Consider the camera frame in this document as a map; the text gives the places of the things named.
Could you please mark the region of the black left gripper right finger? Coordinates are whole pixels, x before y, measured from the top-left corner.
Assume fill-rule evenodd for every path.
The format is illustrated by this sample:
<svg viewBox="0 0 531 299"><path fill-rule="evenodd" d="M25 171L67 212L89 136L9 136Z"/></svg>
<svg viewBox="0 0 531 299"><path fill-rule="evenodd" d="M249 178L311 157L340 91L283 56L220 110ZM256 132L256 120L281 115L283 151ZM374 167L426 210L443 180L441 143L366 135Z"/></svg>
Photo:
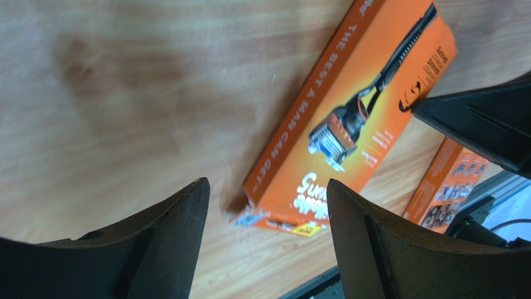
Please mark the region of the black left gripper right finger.
<svg viewBox="0 0 531 299"><path fill-rule="evenodd" d="M347 298L529 298L530 249L425 229L332 179L332 239Z"/></svg>

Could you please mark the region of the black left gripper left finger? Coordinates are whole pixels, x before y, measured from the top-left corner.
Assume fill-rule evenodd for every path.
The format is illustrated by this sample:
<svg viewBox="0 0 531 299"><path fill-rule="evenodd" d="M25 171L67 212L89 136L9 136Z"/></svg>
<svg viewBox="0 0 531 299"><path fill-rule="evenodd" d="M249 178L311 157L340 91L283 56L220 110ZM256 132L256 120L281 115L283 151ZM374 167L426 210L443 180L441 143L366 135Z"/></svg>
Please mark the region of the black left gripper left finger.
<svg viewBox="0 0 531 299"><path fill-rule="evenodd" d="M81 238L1 239L2 298L188 298L209 207L199 178Z"/></svg>

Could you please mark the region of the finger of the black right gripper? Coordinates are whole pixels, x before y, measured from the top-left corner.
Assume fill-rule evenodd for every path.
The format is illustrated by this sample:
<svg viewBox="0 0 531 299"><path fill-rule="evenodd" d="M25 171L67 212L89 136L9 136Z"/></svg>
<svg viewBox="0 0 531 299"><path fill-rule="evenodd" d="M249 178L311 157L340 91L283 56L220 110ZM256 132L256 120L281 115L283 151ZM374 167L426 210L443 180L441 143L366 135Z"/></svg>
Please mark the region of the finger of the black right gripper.
<svg viewBox="0 0 531 299"><path fill-rule="evenodd" d="M530 73L491 87L418 100L410 110L467 149L530 178Z"/></svg>

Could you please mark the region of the orange Gillette Fusion5 razor box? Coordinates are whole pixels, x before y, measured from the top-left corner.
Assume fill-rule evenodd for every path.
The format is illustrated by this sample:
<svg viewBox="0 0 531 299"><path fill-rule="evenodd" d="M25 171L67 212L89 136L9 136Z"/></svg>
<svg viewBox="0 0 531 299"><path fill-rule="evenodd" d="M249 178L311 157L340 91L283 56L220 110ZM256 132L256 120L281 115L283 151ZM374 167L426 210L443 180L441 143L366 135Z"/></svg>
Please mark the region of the orange Gillette Fusion5 razor box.
<svg viewBox="0 0 531 299"><path fill-rule="evenodd" d="M354 1L244 181L232 225L326 228L329 180L360 192L456 54L434 1Z"/></svg>

